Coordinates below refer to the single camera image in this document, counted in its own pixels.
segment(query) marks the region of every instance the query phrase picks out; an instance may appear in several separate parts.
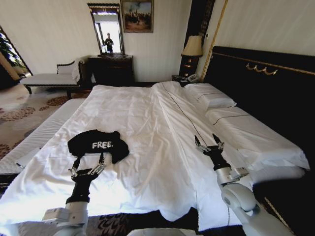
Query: framed painting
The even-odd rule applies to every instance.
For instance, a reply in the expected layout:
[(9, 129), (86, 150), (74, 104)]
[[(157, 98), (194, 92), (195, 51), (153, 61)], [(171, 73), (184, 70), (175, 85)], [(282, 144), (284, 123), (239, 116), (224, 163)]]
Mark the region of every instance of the framed painting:
[(121, 0), (124, 32), (153, 32), (153, 5), (153, 0)]

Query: gold wall trim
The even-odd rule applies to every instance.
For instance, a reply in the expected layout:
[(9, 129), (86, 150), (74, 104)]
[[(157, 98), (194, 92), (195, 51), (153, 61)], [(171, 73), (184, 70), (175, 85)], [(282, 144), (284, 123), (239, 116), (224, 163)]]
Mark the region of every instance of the gold wall trim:
[(274, 211), (274, 213), (278, 216), (278, 218), (281, 220), (281, 222), (290, 230), (290, 232), (295, 235), (295, 233), (292, 231), (292, 229), (289, 227), (289, 225), (286, 223), (286, 221), (282, 218), (282, 216), (279, 214), (279, 212), (275, 209), (275, 207), (271, 204), (271, 202), (268, 200), (268, 198), (264, 197), (266, 203), (270, 206), (270, 208)]
[(296, 69), (293, 67), (277, 65), (277, 64), (262, 62), (262, 61), (258, 61), (258, 60), (251, 60), (251, 59), (247, 59), (247, 58), (239, 58), (239, 57), (235, 57), (235, 56), (231, 56), (231, 55), (227, 55), (227, 54), (222, 54), (222, 53), (213, 53), (213, 54), (228, 57), (228, 58), (234, 58), (234, 59), (240, 59), (240, 60), (245, 60), (245, 61), (249, 61), (249, 62), (259, 63), (259, 64), (277, 67), (277, 68), (281, 68), (281, 69), (285, 69), (285, 70), (292, 70), (292, 71), (296, 71), (296, 72), (303, 73), (303, 74), (315, 75), (315, 72), (308, 71), (308, 70), (301, 70), (301, 69)]
[(223, 5), (223, 8), (222, 8), (222, 11), (221, 11), (221, 15), (220, 15), (220, 18), (219, 18), (219, 21), (218, 21), (218, 24), (217, 24), (217, 28), (216, 28), (216, 31), (215, 31), (215, 35), (214, 35), (213, 38), (212, 38), (212, 42), (211, 42), (211, 46), (210, 46), (210, 48), (209, 48), (209, 52), (208, 52), (208, 55), (207, 55), (207, 59), (206, 59), (205, 64), (204, 64), (204, 66), (203, 66), (203, 70), (202, 70), (202, 74), (201, 74), (201, 81), (203, 81), (203, 80), (204, 80), (204, 77), (205, 77), (205, 71), (206, 71), (206, 68), (207, 68), (207, 65), (208, 65), (208, 62), (209, 62), (209, 58), (210, 58), (210, 55), (211, 55), (213, 46), (214, 46), (215, 41), (216, 41), (217, 34), (218, 34), (218, 32), (219, 32), (219, 28), (220, 28), (220, 25), (221, 25), (222, 18), (223, 18), (223, 16), (224, 16), (224, 12), (225, 12), (225, 9), (226, 9), (226, 6), (227, 6), (227, 2), (228, 2), (228, 0), (225, 0), (224, 5)]

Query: pillow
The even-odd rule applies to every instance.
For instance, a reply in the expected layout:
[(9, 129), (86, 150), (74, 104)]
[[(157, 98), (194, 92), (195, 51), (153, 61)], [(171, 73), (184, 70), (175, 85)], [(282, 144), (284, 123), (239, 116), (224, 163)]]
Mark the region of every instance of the pillow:
[(185, 89), (201, 104), (204, 110), (236, 105), (232, 98), (210, 84), (189, 84), (185, 86)]
[(310, 166), (303, 151), (271, 128), (238, 107), (209, 110), (206, 117), (218, 136), (238, 150), (244, 167), (252, 170), (269, 166)]
[(71, 74), (74, 68), (74, 61), (69, 64), (58, 64), (57, 74)]
[(73, 67), (73, 71), (71, 73), (72, 78), (75, 82), (78, 82), (80, 80), (80, 68), (79, 68), (79, 62), (82, 61), (82, 63), (86, 63), (88, 61), (88, 58), (90, 56), (85, 56), (85, 57), (81, 57), (81, 58), (77, 58), (74, 61), (74, 67)]

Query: black t-shirt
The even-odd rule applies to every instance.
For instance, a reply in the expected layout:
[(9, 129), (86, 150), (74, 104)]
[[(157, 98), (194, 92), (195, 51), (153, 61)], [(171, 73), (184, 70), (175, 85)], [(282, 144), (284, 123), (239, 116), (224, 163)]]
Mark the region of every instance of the black t-shirt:
[(109, 152), (113, 163), (129, 154), (128, 145), (120, 139), (120, 133), (105, 133), (96, 129), (74, 136), (68, 141), (69, 152), (81, 158), (85, 153)]
[(114, 42), (112, 41), (112, 39), (110, 38), (105, 39), (105, 45), (107, 46), (107, 51), (109, 52), (113, 51), (113, 47), (112, 47), (113, 44)]

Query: lampshade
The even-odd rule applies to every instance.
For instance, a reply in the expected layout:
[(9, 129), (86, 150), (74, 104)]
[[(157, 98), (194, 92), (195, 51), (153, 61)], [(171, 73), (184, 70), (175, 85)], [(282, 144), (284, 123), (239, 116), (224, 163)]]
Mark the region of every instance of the lampshade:
[(201, 56), (201, 35), (189, 36), (186, 47), (184, 48), (182, 55), (184, 56)]

